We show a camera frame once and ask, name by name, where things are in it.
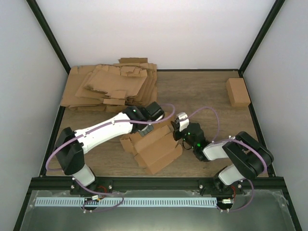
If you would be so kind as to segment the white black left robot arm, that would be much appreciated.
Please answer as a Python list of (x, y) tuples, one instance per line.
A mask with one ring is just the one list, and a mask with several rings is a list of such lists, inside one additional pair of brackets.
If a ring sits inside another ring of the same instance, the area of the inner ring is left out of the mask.
[(81, 183), (87, 194), (98, 190), (98, 182), (91, 168), (85, 164), (84, 155), (96, 146), (115, 137), (144, 130), (149, 122), (165, 116), (161, 106), (154, 102), (147, 107), (128, 106), (116, 116), (89, 128), (73, 131), (70, 127), (60, 133), (55, 144), (55, 156), (63, 173)]

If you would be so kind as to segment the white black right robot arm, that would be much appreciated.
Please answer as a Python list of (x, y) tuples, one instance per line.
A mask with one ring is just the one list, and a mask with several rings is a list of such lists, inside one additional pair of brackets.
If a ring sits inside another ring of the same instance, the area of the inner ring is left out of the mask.
[(219, 142), (206, 140), (200, 124), (172, 121), (174, 140), (189, 145), (199, 161), (209, 162), (228, 158), (232, 164), (220, 170), (213, 177), (214, 189), (226, 193), (231, 185), (241, 180), (253, 180), (267, 171), (274, 161), (272, 153), (247, 132), (241, 131), (233, 137)]

